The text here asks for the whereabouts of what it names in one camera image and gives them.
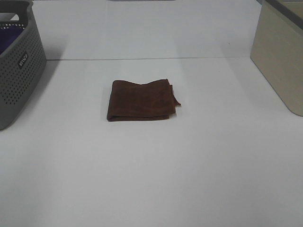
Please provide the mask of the beige storage bin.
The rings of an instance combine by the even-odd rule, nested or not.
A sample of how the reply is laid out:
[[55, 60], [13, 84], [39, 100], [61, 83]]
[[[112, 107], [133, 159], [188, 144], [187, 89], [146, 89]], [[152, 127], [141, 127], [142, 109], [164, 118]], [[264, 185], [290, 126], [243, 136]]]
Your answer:
[[290, 112], [303, 114], [303, 2], [265, 0], [250, 58]]

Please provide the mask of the purple cloth in basket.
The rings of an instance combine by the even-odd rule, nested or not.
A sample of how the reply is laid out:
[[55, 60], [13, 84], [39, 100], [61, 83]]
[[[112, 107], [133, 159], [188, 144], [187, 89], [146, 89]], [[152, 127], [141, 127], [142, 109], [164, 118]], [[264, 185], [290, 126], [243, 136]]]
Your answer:
[[23, 32], [23, 28], [9, 26], [0, 29], [0, 53], [3, 53]]

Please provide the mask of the grey perforated laundry basket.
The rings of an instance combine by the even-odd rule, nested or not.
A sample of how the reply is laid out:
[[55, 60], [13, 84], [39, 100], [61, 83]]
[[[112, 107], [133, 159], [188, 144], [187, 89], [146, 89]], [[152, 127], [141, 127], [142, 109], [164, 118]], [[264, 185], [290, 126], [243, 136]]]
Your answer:
[[2, 21], [0, 28], [23, 28], [18, 38], [0, 54], [0, 128], [9, 127], [35, 90], [46, 66], [46, 56], [31, 0], [2, 0], [1, 13], [14, 13], [16, 21]]

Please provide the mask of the brown towel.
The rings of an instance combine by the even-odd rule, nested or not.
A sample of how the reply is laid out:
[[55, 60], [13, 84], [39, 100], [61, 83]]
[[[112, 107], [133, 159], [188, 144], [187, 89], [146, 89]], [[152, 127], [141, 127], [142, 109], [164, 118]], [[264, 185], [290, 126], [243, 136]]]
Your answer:
[[173, 86], [167, 79], [147, 84], [115, 80], [112, 84], [107, 120], [155, 121], [166, 120], [176, 113], [177, 101]]

